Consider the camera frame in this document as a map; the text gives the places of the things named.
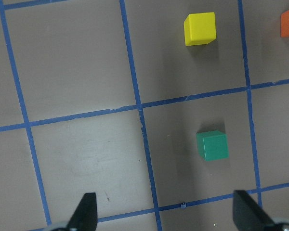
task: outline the yellow cube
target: yellow cube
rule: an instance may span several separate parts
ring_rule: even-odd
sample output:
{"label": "yellow cube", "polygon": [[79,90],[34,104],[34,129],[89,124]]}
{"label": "yellow cube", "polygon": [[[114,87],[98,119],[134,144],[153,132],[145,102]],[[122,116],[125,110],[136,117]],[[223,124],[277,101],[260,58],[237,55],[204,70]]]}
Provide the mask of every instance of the yellow cube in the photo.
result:
{"label": "yellow cube", "polygon": [[215,13],[192,13],[184,21],[185,45],[203,45],[216,39]]}

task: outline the gray floor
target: gray floor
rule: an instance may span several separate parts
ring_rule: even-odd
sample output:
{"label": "gray floor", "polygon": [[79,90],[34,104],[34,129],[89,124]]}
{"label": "gray floor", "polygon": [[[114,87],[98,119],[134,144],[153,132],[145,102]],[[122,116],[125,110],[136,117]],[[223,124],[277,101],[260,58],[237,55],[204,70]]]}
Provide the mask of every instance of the gray floor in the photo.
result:
{"label": "gray floor", "polygon": [[[3,2],[13,55],[0,17],[0,231],[68,220],[85,192],[97,193],[98,231],[157,231],[154,207],[164,231],[235,231],[234,189],[255,200],[258,189],[270,215],[289,218],[289,0],[243,1],[251,85],[240,1]],[[201,12],[215,12],[217,39],[186,47],[183,21]],[[205,162],[196,133],[214,129],[230,158]]]}

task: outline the black object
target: black object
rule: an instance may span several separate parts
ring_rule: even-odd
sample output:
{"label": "black object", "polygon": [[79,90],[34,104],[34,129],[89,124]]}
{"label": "black object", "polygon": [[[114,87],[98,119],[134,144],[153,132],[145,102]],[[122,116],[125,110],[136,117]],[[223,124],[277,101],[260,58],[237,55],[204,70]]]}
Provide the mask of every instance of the black object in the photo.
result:
{"label": "black object", "polygon": [[84,194],[66,228],[52,231],[95,231],[96,226],[96,194],[92,192]]}
{"label": "black object", "polygon": [[289,223],[274,223],[244,190],[235,190],[233,221],[239,231],[289,231]]}

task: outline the green cube side face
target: green cube side face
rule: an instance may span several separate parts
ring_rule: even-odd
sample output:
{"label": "green cube side face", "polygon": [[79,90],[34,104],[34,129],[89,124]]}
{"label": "green cube side face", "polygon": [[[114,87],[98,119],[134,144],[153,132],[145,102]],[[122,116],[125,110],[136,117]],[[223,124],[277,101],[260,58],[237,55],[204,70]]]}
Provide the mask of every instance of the green cube side face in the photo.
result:
{"label": "green cube side face", "polygon": [[197,145],[199,154],[206,160],[219,160],[229,157],[227,135],[220,131],[198,133]]}

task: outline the green cube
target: green cube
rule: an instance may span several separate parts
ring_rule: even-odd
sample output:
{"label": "green cube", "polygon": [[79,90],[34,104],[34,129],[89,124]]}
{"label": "green cube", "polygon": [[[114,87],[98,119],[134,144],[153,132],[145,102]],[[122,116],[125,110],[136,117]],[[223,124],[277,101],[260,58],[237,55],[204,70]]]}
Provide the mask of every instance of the green cube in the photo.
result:
{"label": "green cube", "polygon": [[206,160],[219,160],[229,157],[227,135],[220,131],[198,133],[197,145],[199,154]]}

